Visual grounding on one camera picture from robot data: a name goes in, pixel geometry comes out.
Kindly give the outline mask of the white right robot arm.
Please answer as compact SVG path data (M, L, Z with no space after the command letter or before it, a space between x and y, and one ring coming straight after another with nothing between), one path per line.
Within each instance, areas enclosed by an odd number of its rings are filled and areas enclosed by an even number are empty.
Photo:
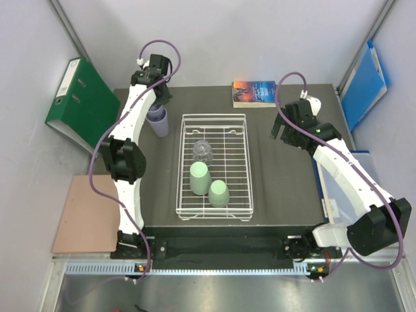
M299 99L278 109L270 136L305 150L337 183L352 205L351 222L320 224L310 229L304 251L318 257L327 247L351 248L368 256L402 242L411 214L405 198L396 199L373 180L351 154L340 132L317 120L320 103Z

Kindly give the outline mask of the short purple cup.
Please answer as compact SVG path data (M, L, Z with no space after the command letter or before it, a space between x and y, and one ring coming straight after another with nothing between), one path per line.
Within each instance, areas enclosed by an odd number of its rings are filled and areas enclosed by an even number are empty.
M161 121L164 118L164 107L162 105L151 106L146 118L151 122Z

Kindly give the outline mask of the tall purple cup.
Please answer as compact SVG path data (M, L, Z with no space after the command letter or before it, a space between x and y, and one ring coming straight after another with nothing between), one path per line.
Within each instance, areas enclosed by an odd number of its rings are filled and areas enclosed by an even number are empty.
M150 127L153 132L160 138L166 137L169 134L169 123L166 109L161 111L161 115L158 117L146 116Z

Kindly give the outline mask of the clear glass cup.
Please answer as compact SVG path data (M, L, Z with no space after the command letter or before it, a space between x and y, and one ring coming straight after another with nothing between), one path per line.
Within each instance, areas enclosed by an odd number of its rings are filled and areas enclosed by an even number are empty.
M213 151L210 143L206 140L199 140L194 143L192 149L193 162L203 162L210 166L213 161Z

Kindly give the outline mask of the tall green cup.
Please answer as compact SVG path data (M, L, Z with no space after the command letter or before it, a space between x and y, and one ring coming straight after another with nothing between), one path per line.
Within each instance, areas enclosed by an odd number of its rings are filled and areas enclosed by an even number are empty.
M204 162L194 162L190 167L190 189L196 195L203 196L209 192L212 179L208 166Z

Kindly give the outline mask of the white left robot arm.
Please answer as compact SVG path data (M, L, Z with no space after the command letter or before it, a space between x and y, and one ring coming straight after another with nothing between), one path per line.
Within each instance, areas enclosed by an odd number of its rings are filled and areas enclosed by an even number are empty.
M120 209L117 247L113 255L125 252L138 258L148 250L149 245L142 232L144 220L140 208L140 183L147 162L138 141L148 111L154 106L162 108L171 98L167 80L167 70L147 66L136 71L131 77L129 94L120 118L98 143L117 197L102 192L99 194L114 200Z

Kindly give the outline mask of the short green cup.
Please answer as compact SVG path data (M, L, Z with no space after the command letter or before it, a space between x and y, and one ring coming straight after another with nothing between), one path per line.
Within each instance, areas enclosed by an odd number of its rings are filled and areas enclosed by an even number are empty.
M229 203L229 189L222 180L215 180L209 188L209 203L216 208L224 208Z

